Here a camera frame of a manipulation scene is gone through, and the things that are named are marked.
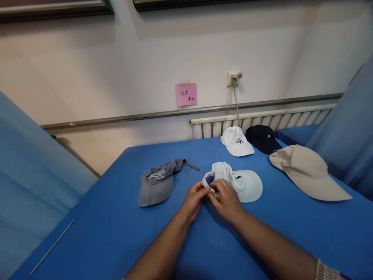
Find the power cord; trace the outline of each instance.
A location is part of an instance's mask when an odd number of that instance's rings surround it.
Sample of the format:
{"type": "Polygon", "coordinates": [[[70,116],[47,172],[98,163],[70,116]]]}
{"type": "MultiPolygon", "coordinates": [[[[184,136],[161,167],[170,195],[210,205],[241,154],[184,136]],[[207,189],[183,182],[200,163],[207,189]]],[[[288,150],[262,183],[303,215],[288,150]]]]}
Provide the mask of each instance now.
{"type": "Polygon", "coordinates": [[[238,114],[238,104],[237,104],[236,90],[234,89],[234,86],[235,85],[233,85],[233,94],[234,94],[234,100],[236,101],[236,111],[237,111],[238,125],[240,125],[240,117],[239,117],[239,114],[238,114]]]}

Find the blue curtain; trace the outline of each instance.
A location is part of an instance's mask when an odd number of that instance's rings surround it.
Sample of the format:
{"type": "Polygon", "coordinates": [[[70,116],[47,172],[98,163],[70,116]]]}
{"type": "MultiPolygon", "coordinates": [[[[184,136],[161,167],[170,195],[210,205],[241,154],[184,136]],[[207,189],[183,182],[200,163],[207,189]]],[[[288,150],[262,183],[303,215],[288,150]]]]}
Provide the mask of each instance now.
{"type": "Polygon", "coordinates": [[[373,201],[373,57],[306,146],[329,173],[373,201]]]}
{"type": "Polygon", "coordinates": [[[96,178],[0,92],[0,279],[8,279],[96,178]]]}

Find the pink sticky note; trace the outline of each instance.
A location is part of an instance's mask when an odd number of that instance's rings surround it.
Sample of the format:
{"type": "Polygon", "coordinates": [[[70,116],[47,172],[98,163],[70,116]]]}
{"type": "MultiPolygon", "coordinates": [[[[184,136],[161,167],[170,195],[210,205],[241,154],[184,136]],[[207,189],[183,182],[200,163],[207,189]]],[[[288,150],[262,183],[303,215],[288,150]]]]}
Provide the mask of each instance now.
{"type": "Polygon", "coordinates": [[[175,84],[178,106],[197,105],[197,84],[175,84]]]}

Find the thin metal rod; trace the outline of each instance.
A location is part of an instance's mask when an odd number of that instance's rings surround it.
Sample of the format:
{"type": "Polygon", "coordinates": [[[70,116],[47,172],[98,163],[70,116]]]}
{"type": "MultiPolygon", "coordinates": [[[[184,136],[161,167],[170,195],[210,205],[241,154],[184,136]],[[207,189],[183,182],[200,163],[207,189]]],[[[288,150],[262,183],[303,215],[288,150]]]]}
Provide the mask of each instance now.
{"type": "Polygon", "coordinates": [[[69,226],[64,230],[64,232],[60,235],[60,237],[57,239],[57,241],[53,244],[53,246],[48,250],[48,252],[44,255],[44,257],[41,259],[41,261],[36,265],[36,267],[31,271],[30,275],[35,272],[35,270],[39,267],[39,265],[44,261],[44,259],[48,256],[48,254],[52,251],[54,246],[59,242],[59,240],[63,237],[63,235],[67,232],[67,230],[71,227],[71,225],[75,222],[75,219],[72,220],[72,222],[69,224],[69,226]]]}
{"type": "MultiPolygon", "coordinates": [[[[295,98],[286,98],[286,99],[278,99],[278,100],[241,103],[241,104],[238,104],[238,109],[339,99],[341,98],[342,95],[343,93],[335,93],[335,94],[326,94],[326,95],[315,95],[315,96],[307,96],[307,97],[295,97],[295,98]]],[[[109,117],[109,118],[92,119],[92,120],[84,120],[84,121],[62,122],[62,123],[57,123],[57,124],[45,124],[45,125],[41,125],[41,127],[44,130],[59,130],[59,129],[77,128],[77,127],[83,127],[83,126],[94,126],[94,125],[100,125],[100,124],[112,124],[112,123],[118,123],[118,122],[123,123],[123,122],[128,122],[128,121],[139,121],[139,120],[144,120],[144,119],[157,119],[157,118],[162,118],[162,117],[175,117],[175,116],[184,116],[184,115],[192,115],[192,114],[200,114],[200,113],[211,113],[211,112],[227,111],[227,110],[234,110],[234,109],[236,109],[236,105],[229,104],[229,105],[223,105],[223,106],[211,106],[211,107],[203,107],[203,108],[183,109],[183,110],[157,112],[157,113],[149,113],[149,114],[127,115],[127,116],[120,116],[120,117],[109,117]]]]}

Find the white baseball cap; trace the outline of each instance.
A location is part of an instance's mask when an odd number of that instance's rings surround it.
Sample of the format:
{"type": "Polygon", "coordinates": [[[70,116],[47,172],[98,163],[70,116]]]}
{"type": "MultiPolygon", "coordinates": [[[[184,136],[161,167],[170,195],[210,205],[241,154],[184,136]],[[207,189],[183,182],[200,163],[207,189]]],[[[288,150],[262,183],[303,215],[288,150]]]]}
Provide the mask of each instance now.
{"type": "Polygon", "coordinates": [[[254,171],[232,171],[232,167],[225,161],[214,163],[212,170],[205,174],[202,179],[202,183],[205,187],[209,186],[206,180],[208,177],[214,177],[214,181],[224,179],[229,182],[237,192],[240,202],[243,203],[254,202],[263,192],[263,184],[254,171]]]}
{"type": "Polygon", "coordinates": [[[321,156],[309,148],[291,145],[271,154],[269,161],[312,198],[325,201],[352,199],[329,176],[328,166],[321,156]]]}
{"type": "Polygon", "coordinates": [[[254,148],[246,140],[242,129],[238,126],[232,126],[224,130],[220,142],[232,156],[247,156],[255,153],[254,148]]]}

